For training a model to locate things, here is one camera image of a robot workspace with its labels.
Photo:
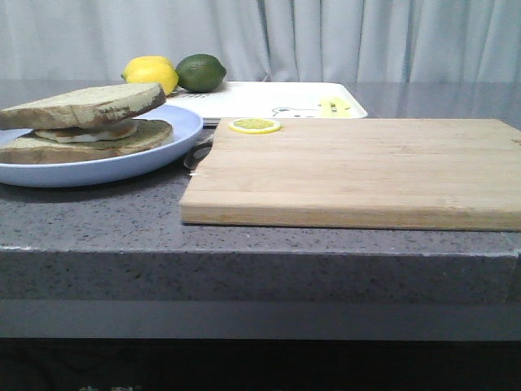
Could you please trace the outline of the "light blue round plate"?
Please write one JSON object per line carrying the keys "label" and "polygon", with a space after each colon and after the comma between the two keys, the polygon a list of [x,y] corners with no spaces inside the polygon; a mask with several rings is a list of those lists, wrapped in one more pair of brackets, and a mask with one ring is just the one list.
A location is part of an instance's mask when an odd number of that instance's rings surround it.
{"label": "light blue round plate", "polygon": [[150,173],[184,156],[204,127],[191,110],[165,104],[141,119],[162,120],[173,127],[173,141],[149,151],[101,160],[49,165],[1,164],[1,183],[20,187],[81,187]]}

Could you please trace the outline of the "bread slice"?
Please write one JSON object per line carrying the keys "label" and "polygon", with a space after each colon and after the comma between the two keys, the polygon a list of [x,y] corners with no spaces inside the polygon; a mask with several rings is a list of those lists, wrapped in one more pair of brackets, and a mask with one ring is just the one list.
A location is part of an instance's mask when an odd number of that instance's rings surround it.
{"label": "bread slice", "polygon": [[1,146],[1,162],[39,165],[100,160],[144,152],[173,141],[173,126],[162,120],[133,119],[135,134],[112,141],[58,143],[35,135],[34,131]]}
{"label": "bread slice", "polygon": [[97,86],[1,110],[1,129],[91,128],[115,124],[166,102],[156,82]]}

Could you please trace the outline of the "fried egg toy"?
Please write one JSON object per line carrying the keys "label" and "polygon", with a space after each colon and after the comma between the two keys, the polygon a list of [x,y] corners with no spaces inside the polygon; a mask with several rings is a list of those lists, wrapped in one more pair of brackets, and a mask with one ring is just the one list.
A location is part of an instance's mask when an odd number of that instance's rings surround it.
{"label": "fried egg toy", "polygon": [[36,136],[58,143],[93,143],[127,138],[136,133],[138,123],[133,119],[90,128],[34,130]]}

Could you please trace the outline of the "white bear print tray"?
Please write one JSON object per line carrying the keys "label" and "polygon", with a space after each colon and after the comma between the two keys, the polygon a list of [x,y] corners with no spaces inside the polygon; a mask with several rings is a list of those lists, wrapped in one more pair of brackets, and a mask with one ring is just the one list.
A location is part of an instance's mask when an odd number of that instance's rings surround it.
{"label": "white bear print tray", "polygon": [[207,125],[221,118],[322,118],[319,99],[340,97],[351,105],[350,118],[363,118],[367,111],[349,91],[329,82],[227,81],[210,93],[192,93],[181,88],[167,98],[167,104],[199,114]]}

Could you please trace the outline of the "yellow lemon slice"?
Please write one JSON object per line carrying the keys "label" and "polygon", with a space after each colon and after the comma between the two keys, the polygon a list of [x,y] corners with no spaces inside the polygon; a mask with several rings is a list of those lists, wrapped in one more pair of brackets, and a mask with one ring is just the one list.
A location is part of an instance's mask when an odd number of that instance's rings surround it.
{"label": "yellow lemon slice", "polygon": [[248,117],[232,120],[229,128],[242,134],[268,134],[280,130],[282,126],[273,119]]}

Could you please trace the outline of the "yellow plastic fork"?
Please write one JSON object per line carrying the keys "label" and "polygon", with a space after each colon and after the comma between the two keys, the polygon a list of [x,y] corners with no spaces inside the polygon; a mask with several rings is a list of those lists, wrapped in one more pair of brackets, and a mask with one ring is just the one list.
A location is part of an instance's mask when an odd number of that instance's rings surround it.
{"label": "yellow plastic fork", "polygon": [[340,97],[322,97],[319,99],[319,116],[322,118],[350,118],[351,105]]}

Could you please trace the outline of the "green lime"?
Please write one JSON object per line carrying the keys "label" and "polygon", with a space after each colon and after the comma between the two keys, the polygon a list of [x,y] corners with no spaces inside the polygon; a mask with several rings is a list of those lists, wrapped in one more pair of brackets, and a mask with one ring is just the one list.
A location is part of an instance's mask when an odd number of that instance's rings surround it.
{"label": "green lime", "polygon": [[206,93],[215,90],[227,74],[220,60],[208,54],[190,55],[177,66],[178,85],[191,92]]}

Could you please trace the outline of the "white curtain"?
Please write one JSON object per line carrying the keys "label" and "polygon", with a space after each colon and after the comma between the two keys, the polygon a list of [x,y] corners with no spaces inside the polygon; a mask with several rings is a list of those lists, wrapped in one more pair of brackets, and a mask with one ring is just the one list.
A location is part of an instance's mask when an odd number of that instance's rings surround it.
{"label": "white curtain", "polygon": [[233,81],[517,82],[517,1],[4,1],[4,79],[208,53]]}

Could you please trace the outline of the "wooden cutting board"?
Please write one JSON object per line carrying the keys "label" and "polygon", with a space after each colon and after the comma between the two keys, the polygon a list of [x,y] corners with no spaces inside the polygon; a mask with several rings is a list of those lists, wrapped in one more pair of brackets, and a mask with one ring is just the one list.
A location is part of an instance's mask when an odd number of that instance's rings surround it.
{"label": "wooden cutting board", "polygon": [[179,202],[185,223],[518,231],[520,132],[495,119],[223,119]]}

